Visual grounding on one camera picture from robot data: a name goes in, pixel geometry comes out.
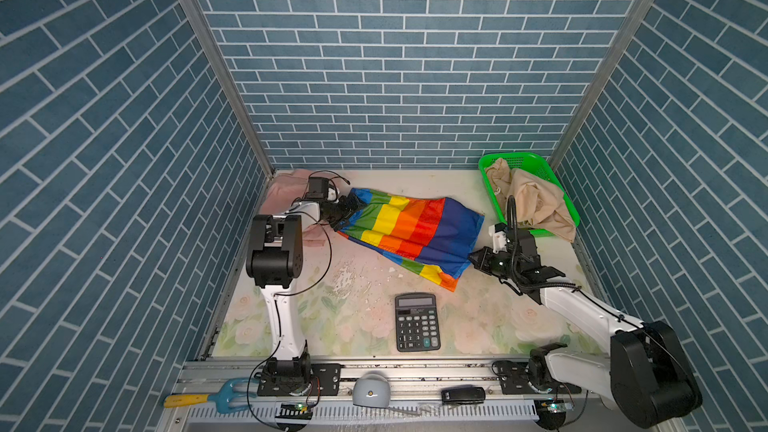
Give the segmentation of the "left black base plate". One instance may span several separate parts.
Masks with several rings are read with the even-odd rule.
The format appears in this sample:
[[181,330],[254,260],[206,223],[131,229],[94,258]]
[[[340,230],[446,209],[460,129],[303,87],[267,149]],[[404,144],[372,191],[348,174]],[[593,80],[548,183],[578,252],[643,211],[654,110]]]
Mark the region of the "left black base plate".
[[270,359],[260,372],[256,392],[260,397],[336,396],[340,375],[338,363]]

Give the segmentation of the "right circuit board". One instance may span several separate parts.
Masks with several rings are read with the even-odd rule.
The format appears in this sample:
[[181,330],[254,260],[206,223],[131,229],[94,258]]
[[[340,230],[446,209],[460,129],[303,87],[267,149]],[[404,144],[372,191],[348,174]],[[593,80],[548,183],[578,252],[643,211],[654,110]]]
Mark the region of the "right circuit board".
[[535,400],[536,424],[546,431],[558,431],[565,425],[567,408],[562,400]]

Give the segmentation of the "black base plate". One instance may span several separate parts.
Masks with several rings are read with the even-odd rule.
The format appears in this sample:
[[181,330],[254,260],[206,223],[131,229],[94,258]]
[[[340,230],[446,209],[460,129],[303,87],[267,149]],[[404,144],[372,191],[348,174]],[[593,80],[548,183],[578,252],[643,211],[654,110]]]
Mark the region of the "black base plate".
[[555,381],[539,365],[530,362],[496,360],[491,370],[497,377],[502,393],[515,394],[555,394],[575,395],[582,389],[574,384]]
[[336,396],[340,375],[338,363],[270,359],[260,372],[256,392],[260,397]]

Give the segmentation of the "black desk calculator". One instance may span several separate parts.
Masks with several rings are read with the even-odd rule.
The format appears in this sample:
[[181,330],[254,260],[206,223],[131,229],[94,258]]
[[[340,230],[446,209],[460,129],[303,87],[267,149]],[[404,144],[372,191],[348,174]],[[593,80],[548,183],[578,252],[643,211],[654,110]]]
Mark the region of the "black desk calculator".
[[402,353],[432,352],[442,346],[437,299],[434,294],[413,292],[394,299],[395,339]]

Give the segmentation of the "aluminium corner post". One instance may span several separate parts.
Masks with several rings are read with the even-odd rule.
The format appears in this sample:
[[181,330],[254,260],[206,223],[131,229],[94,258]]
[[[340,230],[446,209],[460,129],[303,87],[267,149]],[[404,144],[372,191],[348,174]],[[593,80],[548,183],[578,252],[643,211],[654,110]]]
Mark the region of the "aluminium corner post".
[[202,51],[206,55],[214,75],[219,82],[222,91],[232,108],[234,116],[241,126],[247,141],[250,144],[255,157],[268,179],[274,176],[275,169],[270,162],[246,105],[237,89],[232,74],[216,42],[214,34],[206,20],[205,14],[198,0],[178,0],[184,11],[195,37],[198,39]]

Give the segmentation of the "circuit board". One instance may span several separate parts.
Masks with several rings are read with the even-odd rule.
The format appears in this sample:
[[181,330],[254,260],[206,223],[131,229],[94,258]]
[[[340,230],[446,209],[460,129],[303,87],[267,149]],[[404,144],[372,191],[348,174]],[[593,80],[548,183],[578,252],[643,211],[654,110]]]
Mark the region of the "circuit board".
[[565,425],[567,408],[562,400],[535,400],[536,424],[546,431],[558,431]]
[[281,403],[275,408],[274,421],[281,429],[300,430],[314,417],[313,410],[304,404]]

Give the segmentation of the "pink shorts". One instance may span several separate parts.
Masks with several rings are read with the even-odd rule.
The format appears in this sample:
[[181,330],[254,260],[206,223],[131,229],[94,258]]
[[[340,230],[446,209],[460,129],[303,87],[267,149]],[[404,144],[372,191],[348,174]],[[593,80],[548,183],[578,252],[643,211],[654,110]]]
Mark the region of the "pink shorts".
[[[259,213],[280,215],[288,210],[295,199],[304,195],[309,175],[310,171],[307,169],[283,171],[276,175],[266,192]],[[310,248],[326,246],[328,239],[325,237],[324,229],[320,225],[315,225],[315,220],[309,221],[303,214],[301,217],[305,222],[303,245]]]

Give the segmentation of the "rainbow striped shorts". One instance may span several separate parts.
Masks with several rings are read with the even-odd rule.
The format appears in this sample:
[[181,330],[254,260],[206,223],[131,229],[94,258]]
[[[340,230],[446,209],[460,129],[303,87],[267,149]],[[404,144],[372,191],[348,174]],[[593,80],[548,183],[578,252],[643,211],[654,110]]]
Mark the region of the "rainbow striped shorts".
[[456,290],[470,266],[482,214],[450,197],[418,199],[354,188],[348,198],[357,210],[335,226],[339,234],[450,292]]

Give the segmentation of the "left circuit board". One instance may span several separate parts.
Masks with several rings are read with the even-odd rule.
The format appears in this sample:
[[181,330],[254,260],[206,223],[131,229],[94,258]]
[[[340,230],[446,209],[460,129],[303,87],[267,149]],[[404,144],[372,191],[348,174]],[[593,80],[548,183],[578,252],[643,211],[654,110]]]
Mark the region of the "left circuit board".
[[300,430],[314,417],[313,410],[304,404],[281,403],[275,408],[274,421],[281,429]]

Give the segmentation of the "blue yellow hand fork tool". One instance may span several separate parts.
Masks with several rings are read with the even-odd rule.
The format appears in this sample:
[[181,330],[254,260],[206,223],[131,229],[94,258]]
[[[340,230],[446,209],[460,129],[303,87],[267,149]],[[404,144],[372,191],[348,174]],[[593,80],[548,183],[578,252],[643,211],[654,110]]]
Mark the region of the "blue yellow hand fork tool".
[[225,382],[213,394],[172,394],[164,399],[163,407],[180,408],[210,402],[219,414],[243,412],[248,409],[248,402],[257,397],[255,392],[244,389],[248,383],[248,378],[235,378]]

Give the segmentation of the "beige shorts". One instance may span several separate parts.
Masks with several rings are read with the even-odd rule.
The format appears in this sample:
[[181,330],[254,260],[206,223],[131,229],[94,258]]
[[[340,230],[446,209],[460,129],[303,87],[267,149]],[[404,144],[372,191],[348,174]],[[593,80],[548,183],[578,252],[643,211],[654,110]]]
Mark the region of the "beige shorts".
[[512,158],[493,158],[481,166],[490,196],[499,207],[500,218],[507,218],[507,202],[515,201],[516,222],[520,228],[540,229],[573,242],[576,222],[568,210],[565,193],[551,179],[546,162],[528,161],[526,166]]

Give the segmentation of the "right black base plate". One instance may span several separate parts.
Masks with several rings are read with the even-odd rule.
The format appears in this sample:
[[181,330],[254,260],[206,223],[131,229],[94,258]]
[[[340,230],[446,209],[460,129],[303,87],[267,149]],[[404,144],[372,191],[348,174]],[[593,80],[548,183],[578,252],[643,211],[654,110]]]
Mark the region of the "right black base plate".
[[539,365],[530,362],[496,360],[491,370],[497,377],[502,393],[515,394],[555,394],[575,395],[582,389],[574,384],[555,381]]

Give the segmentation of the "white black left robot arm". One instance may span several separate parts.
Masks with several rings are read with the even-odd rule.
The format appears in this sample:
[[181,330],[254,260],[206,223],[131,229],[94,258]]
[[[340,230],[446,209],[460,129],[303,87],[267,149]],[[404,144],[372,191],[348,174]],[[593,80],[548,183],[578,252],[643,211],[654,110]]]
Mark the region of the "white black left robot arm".
[[341,194],[330,178],[310,177],[307,192],[285,212],[253,218],[244,269],[267,307],[273,353],[263,364],[260,384],[269,391],[311,383],[311,359],[296,302],[303,232],[324,223],[338,231],[364,207],[355,194]]

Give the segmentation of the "aluminium front rail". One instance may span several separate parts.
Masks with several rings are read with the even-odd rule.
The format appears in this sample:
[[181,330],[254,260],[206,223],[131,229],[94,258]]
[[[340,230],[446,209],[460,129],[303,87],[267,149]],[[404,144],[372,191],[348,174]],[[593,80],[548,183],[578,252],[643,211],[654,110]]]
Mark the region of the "aluminium front rail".
[[[531,430],[542,431],[535,400],[562,400],[567,408],[562,431],[632,431],[629,422],[606,399],[582,389],[579,394],[502,393],[491,370],[493,357],[416,359],[322,358],[319,363],[341,365],[339,392],[336,396],[260,397],[258,385],[249,389],[257,394],[248,409],[219,414],[213,403],[169,408],[162,414],[161,431],[363,431],[363,430]],[[357,379],[375,372],[385,376],[391,387],[390,406],[373,409],[355,406],[353,387]],[[475,405],[443,405],[440,392],[457,386],[479,386],[486,400]],[[281,403],[309,406],[314,417],[300,430],[279,428],[274,421],[275,408]]]

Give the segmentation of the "green plastic basket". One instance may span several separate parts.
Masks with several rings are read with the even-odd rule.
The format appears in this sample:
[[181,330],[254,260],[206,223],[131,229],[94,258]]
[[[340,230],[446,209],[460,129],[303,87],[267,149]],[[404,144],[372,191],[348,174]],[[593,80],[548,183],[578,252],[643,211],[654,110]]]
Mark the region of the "green plastic basket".
[[[563,189],[559,179],[557,179],[557,177],[555,176],[552,168],[549,166],[547,161],[543,157],[541,157],[541,156],[539,156],[537,154],[530,153],[530,152],[502,152],[502,153],[495,153],[495,154],[485,155],[478,162],[478,168],[480,170],[481,177],[482,177],[484,186],[486,188],[486,191],[488,193],[488,196],[490,197],[492,205],[493,205],[493,207],[494,207],[494,209],[496,211],[496,214],[498,215],[498,218],[499,218],[499,220],[501,222],[507,223],[510,218],[512,218],[512,219],[514,219],[516,221],[515,201],[514,201],[514,199],[512,197],[510,197],[508,199],[507,207],[506,207],[507,218],[506,218],[505,221],[503,221],[500,218],[500,211],[499,211],[498,205],[496,204],[495,200],[489,194],[489,190],[487,189],[487,179],[484,177],[484,173],[481,170],[481,166],[485,165],[486,161],[490,161],[491,159],[497,158],[497,157],[512,158],[512,163],[513,164],[523,165],[523,166],[526,166],[528,161],[532,161],[533,159],[538,159],[538,160],[542,160],[542,161],[546,162],[545,167],[549,171],[549,173],[551,174],[550,179],[556,185],[559,185],[562,188],[562,190],[564,191],[564,189]],[[576,228],[577,228],[577,226],[580,224],[580,216],[579,216],[578,212],[576,212],[575,206],[573,205],[572,201],[570,200],[570,198],[568,197],[568,195],[566,194],[565,191],[564,191],[564,193],[565,193],[565,200],[566,200],[566,204],[568,206],[568,210],[570,211],[571,215],[573,216],[573,218],[574,218],[574,220],[576,222]],[[555,236],[555,235],[553,235],[553,234],[551,234],[551,233],[549,233],[547,231],[540,230],[540,229],[529,229],[529,228],[520,228],[520,229],[526,229],[526,230],[528,230],[529,232],[531,232],[535,236]]]

